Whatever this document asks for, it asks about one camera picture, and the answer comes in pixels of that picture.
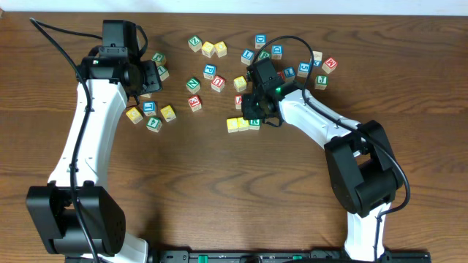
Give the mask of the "green letter R block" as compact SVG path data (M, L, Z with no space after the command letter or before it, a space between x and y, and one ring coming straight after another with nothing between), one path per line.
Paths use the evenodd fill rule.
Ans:
M261 127L260 119L253 119L249 121L249 129L250 130L259 130Z

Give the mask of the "yellow letter O block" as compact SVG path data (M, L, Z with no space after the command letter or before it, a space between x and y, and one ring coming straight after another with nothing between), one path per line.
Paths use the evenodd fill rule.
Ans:
M240 132L249 130L249 121L242 117L237 118L238 130Z

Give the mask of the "yellow letter C block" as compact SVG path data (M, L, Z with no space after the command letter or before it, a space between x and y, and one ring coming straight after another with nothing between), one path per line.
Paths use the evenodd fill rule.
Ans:
M239 129L238 119L237 118L228 118L226 120L227 130L229 133L237 132Z

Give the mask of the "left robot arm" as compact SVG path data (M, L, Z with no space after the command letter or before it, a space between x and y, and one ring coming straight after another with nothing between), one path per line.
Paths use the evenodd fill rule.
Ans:
M116 128L130 98L162 89L153 61L143 60L143 29L105 20L100 44L72 68L75 115L56 168L32 186L26 207L49 254L67 262L155 262L149 243L128 233L124 211L107 190Z

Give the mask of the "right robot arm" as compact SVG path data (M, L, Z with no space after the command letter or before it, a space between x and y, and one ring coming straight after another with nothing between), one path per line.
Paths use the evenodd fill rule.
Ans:
M242 96L241 110L247 120L295 126L325 151L331 188L347 211L344 250L351 260L382 260L385 217L402 208L392 207L396 192L407 176L395 159L383 127L376 121L362 124L332 111L315 99L306 86L287 82L276 72L271 59L246 69L253 89Z

